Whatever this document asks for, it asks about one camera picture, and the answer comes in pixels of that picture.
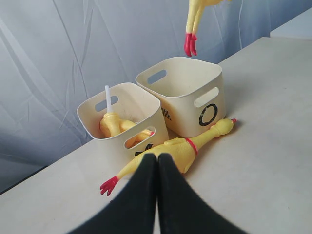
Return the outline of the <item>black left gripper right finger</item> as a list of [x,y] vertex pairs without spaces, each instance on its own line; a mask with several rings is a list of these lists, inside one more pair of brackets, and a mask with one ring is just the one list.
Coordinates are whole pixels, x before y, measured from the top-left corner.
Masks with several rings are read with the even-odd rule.
[[245,234],[218,214],[187,183],[169,154],[158,157],[158,213],[162,234]]

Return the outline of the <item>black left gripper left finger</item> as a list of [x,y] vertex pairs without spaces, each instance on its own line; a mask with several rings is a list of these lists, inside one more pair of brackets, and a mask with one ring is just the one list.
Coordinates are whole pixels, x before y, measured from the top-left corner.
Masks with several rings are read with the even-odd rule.
[[72,234],[152,234],[158,192],[158,162],[145,154],[120,193]]

